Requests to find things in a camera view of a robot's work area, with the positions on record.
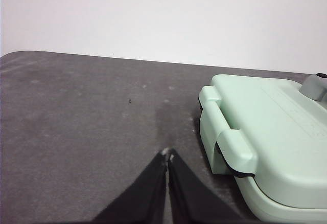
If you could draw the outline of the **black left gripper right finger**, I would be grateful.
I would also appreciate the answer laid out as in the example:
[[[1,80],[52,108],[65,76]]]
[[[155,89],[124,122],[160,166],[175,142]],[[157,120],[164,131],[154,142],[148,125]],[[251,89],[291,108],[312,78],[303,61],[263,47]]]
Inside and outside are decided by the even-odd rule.
[[[169,157],[169,191],[173,223],[244,223],[189,168],[176,150]]]

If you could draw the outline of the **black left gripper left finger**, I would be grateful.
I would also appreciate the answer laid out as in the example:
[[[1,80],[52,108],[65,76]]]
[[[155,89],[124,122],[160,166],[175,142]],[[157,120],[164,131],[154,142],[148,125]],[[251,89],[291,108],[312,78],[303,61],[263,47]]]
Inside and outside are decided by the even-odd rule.
[[[159,152],[136,180],[93,221],[97,223],[163,223],[166,171],[166,155]]]

